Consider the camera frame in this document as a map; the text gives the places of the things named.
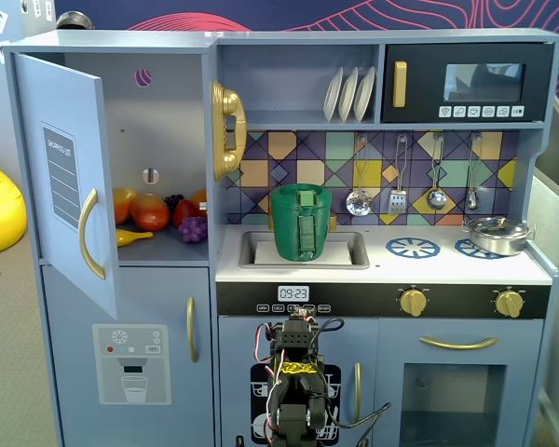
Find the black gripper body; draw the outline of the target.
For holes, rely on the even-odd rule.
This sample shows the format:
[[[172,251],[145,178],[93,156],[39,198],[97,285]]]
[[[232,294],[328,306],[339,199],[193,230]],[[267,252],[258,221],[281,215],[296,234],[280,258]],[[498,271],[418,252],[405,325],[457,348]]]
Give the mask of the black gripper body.
[[[315,310],[296,307],[286,320],[272,325],[273,358],[284,355],[286,361],[308,361],[318,346],[319,328]]]

